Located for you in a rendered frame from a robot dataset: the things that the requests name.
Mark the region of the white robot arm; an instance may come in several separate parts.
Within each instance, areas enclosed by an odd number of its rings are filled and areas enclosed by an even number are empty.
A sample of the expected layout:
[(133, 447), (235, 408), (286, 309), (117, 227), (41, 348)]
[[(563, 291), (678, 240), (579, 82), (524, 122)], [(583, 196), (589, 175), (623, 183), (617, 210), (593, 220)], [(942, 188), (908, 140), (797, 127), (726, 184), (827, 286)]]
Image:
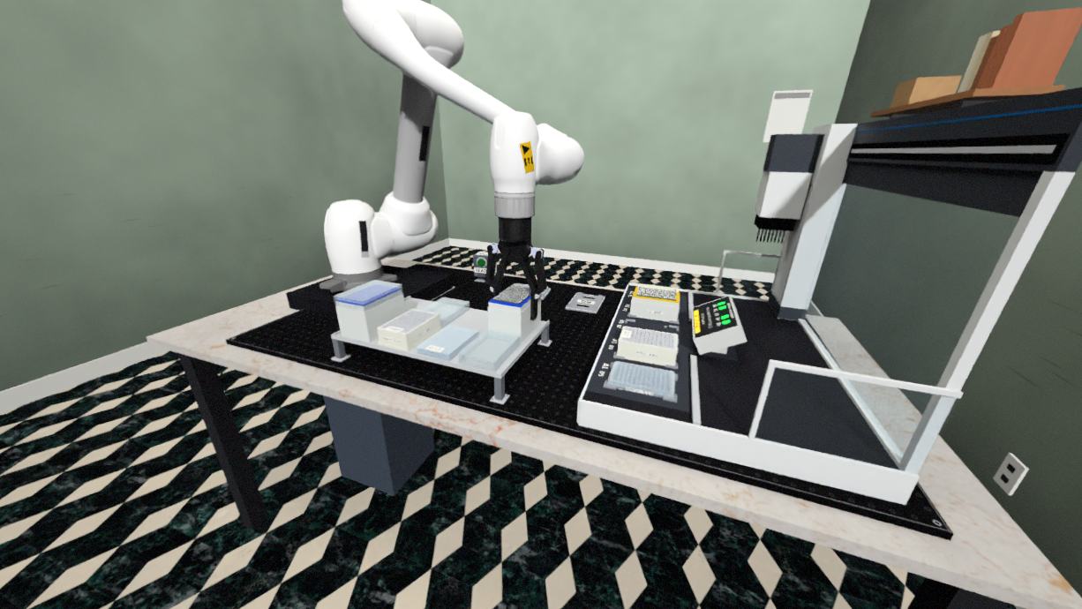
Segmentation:
[(565, 183), (582, 169), (584, 153), (575, 140), (552, 125), (536, 125), (531, 114), (515, 112), (450, 71), (462, 58), (464, 39), (443, 10), (420, 0), (342, 4), (365, 45), (401, 69), (403, 98), (394, 189), (378, 213), (360, 200), (339, 201), (327, 210), (324, 235), (334, 279), (320, 283), (321, 289), (334, 293), (372, 280), (397, 280), (396, 274), (383, 273), (381, 260), (415, 252), (439, 234), (439, 221), (423, 199), (437, 94), (493, 124), (496, 216), (533, 217), (536, 185)]

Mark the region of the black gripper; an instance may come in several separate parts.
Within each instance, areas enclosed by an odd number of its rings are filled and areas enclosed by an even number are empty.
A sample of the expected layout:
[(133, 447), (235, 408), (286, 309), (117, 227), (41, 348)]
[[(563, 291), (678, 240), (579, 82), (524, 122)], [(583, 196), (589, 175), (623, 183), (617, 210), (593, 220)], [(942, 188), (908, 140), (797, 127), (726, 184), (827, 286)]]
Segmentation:
[[(545, 279), (545, 266), (543, 266), (543, 249), (535, 249), (531, 244), (531, 217), (525, 220), (499, 219), (498, 244), (488, 244), (488, 260), (485, 266), (485, 284), (489, 284), (493, 292), (493, 297), (501, 293), (501, 280), (506, 273), (509, 263), (515, 262), (522, 266), (527, 282), (530, 284), (530, 319), (537, 317), (537, 299), (542, 296), (542, 292), (547, 289)], [(496, 273), (497, 252), (502, 254), (500, 265)], [(537, 279), (530, 264), (530, 254), (533, 254)], [(496, 277), (494, 277), (496, 274)]]

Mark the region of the white ready key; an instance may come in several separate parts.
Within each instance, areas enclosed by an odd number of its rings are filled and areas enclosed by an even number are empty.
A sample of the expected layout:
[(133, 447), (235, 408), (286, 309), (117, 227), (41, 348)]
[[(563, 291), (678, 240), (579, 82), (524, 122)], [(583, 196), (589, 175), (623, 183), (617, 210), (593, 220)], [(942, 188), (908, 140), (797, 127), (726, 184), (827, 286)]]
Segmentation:
[(474, 276), (478, 277), (475, 282), (485, 282), (485, 266), (487, 266), (488, 252), (478, 252), (473, 255)]

